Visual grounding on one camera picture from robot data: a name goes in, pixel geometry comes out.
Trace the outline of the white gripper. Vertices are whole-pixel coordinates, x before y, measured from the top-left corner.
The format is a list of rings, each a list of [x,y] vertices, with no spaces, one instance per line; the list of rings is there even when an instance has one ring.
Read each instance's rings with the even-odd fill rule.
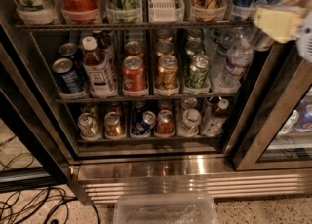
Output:
[[[304,8],[297,6],[257,6],[253,24],[283,44],[296,34],[299,55],[312,63],[312,11],[306,14]]]

